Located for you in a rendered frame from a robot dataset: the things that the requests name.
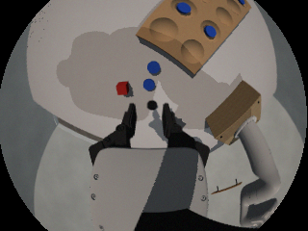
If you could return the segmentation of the red cube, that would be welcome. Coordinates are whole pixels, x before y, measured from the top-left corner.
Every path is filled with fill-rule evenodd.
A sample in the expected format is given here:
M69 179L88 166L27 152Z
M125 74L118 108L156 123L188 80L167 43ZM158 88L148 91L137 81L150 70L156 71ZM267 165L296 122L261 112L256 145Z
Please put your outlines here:
M116 85L116 91L117 91L117 95L128 94L128 91L129 91L128 81L118 82L118 84Z

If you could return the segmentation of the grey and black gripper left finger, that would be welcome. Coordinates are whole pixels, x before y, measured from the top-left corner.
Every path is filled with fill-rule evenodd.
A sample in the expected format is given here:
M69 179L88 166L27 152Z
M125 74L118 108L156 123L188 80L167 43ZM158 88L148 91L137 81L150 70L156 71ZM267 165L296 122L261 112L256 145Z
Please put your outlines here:
M94 165L96 155L98 154L100 149L106 147L131 148L130 139L133 138L133 136L135 136L136 122L137 122L136 106L134 103L130 103L128 112L124 113L123 120L121 124L117 125L115 131L106 138L104 138L103 141L99 141L90 146L89 152L92 165Z

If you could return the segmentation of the black disc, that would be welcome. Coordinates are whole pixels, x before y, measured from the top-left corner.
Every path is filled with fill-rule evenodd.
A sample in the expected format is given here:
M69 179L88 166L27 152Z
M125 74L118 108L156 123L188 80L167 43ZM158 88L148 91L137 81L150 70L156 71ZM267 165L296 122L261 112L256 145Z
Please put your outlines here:
M154 100L150 100L147 103L147 108L151 111L156 110L157 109L157 102Z

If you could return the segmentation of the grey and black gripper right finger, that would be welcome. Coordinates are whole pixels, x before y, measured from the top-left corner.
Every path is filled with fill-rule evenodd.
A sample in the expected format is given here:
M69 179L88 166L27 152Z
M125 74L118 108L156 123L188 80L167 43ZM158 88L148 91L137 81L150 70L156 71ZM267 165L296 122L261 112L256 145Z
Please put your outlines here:
M182 131L182 127L176 124L174 112L170 111L168 103L163 106L162 122L164 136L168 139L167 147L188 147L198 150L205 168L210 153L209 146L195 141L193 137Z

